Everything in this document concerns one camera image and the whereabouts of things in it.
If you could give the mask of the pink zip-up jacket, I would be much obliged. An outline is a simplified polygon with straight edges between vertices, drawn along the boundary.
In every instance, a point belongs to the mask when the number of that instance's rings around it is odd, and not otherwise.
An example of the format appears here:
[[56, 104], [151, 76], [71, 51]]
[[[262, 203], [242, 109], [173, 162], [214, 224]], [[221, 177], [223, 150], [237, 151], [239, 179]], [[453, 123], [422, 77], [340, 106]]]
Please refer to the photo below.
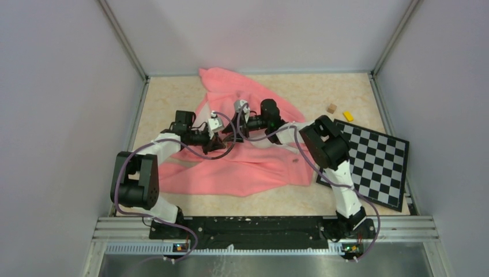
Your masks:
[[[222, 68], [200, 69], [199, 75], [206, 89], [196, 109], [199, 117], [208, 110], [232, 117], [233, 103], [238, 99], [248, 101], [255, 111], [263, 100], [273, 99], [285, 121], [306, 120], [292, 103], [244, 75]], [[173, 157], [196, 164], [186, 167], [173, 162], [162, 163], [159, 166], [161, 192], [244, 197], [289, 184], [308, 186], [313, 177], [312, 168], [294, 144], [279, 146], [268, 140], [236, 143], [228, 155], [217, 160], [201, 159], [188, 149]]]

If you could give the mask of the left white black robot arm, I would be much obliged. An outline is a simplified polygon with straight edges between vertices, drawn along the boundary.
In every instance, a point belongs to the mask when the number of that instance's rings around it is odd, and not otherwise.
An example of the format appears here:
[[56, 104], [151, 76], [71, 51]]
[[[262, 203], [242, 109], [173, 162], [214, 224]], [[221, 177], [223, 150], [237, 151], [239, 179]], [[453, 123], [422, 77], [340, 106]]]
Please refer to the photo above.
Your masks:
[[204, 160], [218, 160], [231, 151], [219, 137], [223, 122], [231, 118], [212, 111], [203, 129], [194, 126], [196, 119], [196, 113], [178, 110], [169, 128], [132, 152], [118, 153], [115, 160], [110, 190], [115, 209], [123, 215], [151, 218], [174, 239], [183, 233], [197, 235], [185, 226], [182, 210], [161, 197], [159, 166], [184, 149]]

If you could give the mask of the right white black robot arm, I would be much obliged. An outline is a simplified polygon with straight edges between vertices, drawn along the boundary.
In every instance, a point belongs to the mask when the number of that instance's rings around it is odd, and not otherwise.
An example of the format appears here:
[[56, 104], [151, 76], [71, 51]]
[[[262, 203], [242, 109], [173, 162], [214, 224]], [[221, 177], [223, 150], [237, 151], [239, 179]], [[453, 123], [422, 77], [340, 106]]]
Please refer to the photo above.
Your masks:
[[261, 102], [261, 111], [252, 116], [245, 100], [234, 103], [235, 114], [222, 133], [232, 133], [239, 141], [253, 141], [250, 133], [263, 130], [264, 138], [273, 144], [295, 144], [306, 162], [324, 178], [333, 189], [336, 203], [337, 226], [324, 230], [327, 239], [366, 238], [375, 228], [367, 220], [360, 202], [363, 196], [355, 189], [351, 174], [349, 140], [327, 116], [305, 122], [287, 122], [273, 99]]

